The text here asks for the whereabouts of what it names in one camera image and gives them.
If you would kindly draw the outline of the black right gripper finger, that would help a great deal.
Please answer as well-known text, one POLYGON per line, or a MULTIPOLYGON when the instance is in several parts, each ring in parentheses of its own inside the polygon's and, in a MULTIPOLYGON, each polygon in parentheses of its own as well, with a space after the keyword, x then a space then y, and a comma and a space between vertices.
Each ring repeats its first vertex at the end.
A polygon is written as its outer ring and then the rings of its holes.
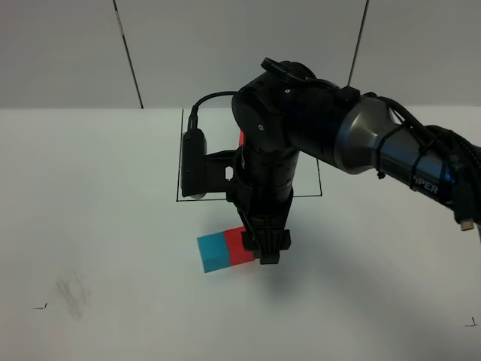
POLYGON ((255 259, 262 258, 262 246, 256 233, 246 230, 241 233, 242 245, 246 252, 250 252, 255 259))
POLYGON ((280 252, 291 246, 291 236, 288 229, 268 229, 259 233, 259 262, 262 265, 277 264, 280 252))

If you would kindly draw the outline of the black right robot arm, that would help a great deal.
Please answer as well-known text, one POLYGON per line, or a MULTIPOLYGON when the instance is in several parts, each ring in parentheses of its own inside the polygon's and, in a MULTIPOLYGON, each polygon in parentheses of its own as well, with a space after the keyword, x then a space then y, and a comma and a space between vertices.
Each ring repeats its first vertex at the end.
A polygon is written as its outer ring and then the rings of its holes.
POLYGON ((236 205, 244 248, 276 264, 289 248, 286 219, 295 161, 306 153, 348 174, 373 169, 480 226, 480 149, 454 131, 421 124, 397 101, 317 78, 298 62, 265 59, 263 73, 232 97, 244 136, 234 177, 250 194, 236 205))

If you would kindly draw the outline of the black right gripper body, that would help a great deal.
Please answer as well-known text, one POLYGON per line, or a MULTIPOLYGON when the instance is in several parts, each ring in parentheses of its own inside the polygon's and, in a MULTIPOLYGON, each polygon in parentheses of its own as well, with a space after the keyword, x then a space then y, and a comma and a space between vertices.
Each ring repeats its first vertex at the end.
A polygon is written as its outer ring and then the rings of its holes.
POLYGON ((235 153, 234 192, 228 196, 251 241, 288 241, 286 228, 299 151, 266 152, 244 144, 235 153))

